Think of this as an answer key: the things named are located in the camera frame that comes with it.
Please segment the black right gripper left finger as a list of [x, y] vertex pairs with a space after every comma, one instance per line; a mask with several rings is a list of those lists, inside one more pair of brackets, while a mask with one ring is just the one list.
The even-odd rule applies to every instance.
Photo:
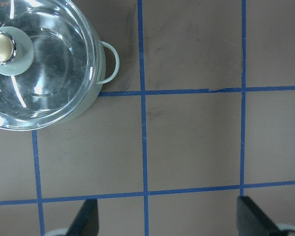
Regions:
[[67, 236], [97, 236], [99, 216], [97, 199], [85, 200], [69, 227]]

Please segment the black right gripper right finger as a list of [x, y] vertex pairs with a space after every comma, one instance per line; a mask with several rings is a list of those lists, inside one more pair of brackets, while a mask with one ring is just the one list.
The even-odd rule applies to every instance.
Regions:
[[236, 227], [241, 236], [282, 236], [275, 223], [248, 196], [236, 201]]

